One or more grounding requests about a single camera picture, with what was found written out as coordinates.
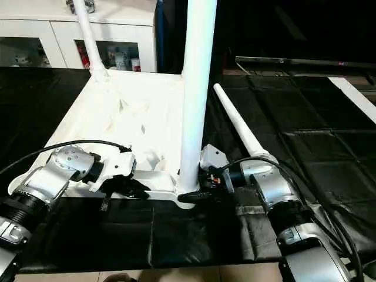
white cabinet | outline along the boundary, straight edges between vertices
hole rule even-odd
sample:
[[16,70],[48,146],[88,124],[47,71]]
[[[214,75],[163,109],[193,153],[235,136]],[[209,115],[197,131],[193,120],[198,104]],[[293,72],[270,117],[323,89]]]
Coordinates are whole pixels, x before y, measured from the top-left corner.
[[17,55],[31,57],[31,65],[39,66],[38,51],[45,53],[51,67],[66,68],[50,22],[0,19],[0,66],[14,65]]
[[[39,45],[51,67],[83,68],[82,48],[78,51],[83,36],[65,0],[2,0],[1,5],[0,66],[13,65],[15,55],[33,53],[27,50]],[[157,0],[95,0],[95,5],[89,20],[105,65],[111,66],[108,49],[129,48],[129,58],[140,59],[142,72],[157,72]]]

white tube on table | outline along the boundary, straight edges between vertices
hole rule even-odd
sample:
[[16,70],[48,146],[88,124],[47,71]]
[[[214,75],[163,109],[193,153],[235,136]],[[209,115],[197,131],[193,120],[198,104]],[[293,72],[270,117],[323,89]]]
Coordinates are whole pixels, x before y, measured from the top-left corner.
[[182,155],[177,194],[196,191],[217,0],[189,0],[184,55]]
[[97,78],[99,78],[100,76],[108,76],[106,68],[100,58],[98,47],[96,46],[96,42],[94,40],[84,0],[73,0],[73,3],[75,4],[75,10],[81,27],[83,41],[85,43],[86,51],[89,56],[90,73],[92,75],[94,75],[95,73],[95,76]]
[[241,141],[243,141],[247,151],[250,156],[268,155],[269,152],[266,151],[257,140],[253,132],[245,123],[244,119],[240,116],[239,112],[236,110],[232,104],[229,97],[224,92],[223,88],[217,83],[214,85],[214,90],[217,93],[227,115],[229,116],[231,122],[233,123],[237,133],[240,136]]

silver metal housing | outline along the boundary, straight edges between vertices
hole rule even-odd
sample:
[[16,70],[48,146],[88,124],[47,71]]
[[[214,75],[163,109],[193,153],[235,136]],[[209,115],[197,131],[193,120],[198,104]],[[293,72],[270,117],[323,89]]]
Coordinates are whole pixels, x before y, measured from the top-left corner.
[[51,208],[69,181],[82,180],[94,162],[92,155],[77,146],[58,148],[51,153],[46,165],[33,170],[15,192],[34,196]]
[[20,244],[23,240],[30,239],[31,233],[24,226],[0,217],[0,237],[12,244]]
[[351,277],[345,265],[315,223],[304,223],[288,228],[277,236],[277,241],[281,244],[291,245],[309,238],[317,239],[321,243],[321,247],[314,247],[286,257],[295,280],[350,281]]

black tablecloth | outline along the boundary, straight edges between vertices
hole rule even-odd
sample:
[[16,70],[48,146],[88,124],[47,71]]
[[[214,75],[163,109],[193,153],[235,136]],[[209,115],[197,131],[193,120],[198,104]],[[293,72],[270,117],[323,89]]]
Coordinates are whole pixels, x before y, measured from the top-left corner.
[[[0,69],[0,165],[42,147],[89,78],[85,70]],[[260,143],[322,188],[363,260],[376,257],[376,125],[326,78],[246,78],[220,82]],[[209,91],[203,145],[247,156]],[[32,160],[2,175],[1,194]],[[305,195],[320,215],[308,191]],[[23,272],[276,261],[275,234],[255,192],[237,206],[182,210],[172,202],[63,198],[24,252]]]

item in cabinet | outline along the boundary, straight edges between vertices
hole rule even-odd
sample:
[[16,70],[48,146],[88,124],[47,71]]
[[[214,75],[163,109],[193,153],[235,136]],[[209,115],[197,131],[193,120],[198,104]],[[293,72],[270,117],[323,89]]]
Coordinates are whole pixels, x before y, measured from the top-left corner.
[[50,68],[51,67],[51,64],[49,63],[49,60],[48,60],[46,55],[42,56],[42,62],[41,62],[40,67],[41,68]]
[[131,62],[132,62],[132,71],[140,72],[141,71],[140,59],[139,58],[133,58],[131,60]]
[[125,67],[125,55],[124,53],[122,52],[116,52],[115,53],[115,64],[116,64],[116,68],[119,70],[119,71],[126,71],[126,67]]
[[115,45],[110,45],[107,47],[108,64],[110,67],[115,66],[115,53],[116,53]]
[[[73,4],[73,0],[66,0],[65,4],[68,6],[72,14],[76,14],[75,5]],[[94,0],[85,0],[86,10],[89,14],[95,12],[95,3]]]
[[30,66],[31,60],[27,54],[17,54],[14,57],[15,65],[17,66]]
[[80,54],[82,65],[85,69],[90,68],[90,61],[86,50],[82,45],[77,45],[78,53]]
[[124,63],[125,63],[125,68],[130,70],[130,61],[129,61],[129,48],[128,47],[118,47],[117,48],[119,52],[124,54]]

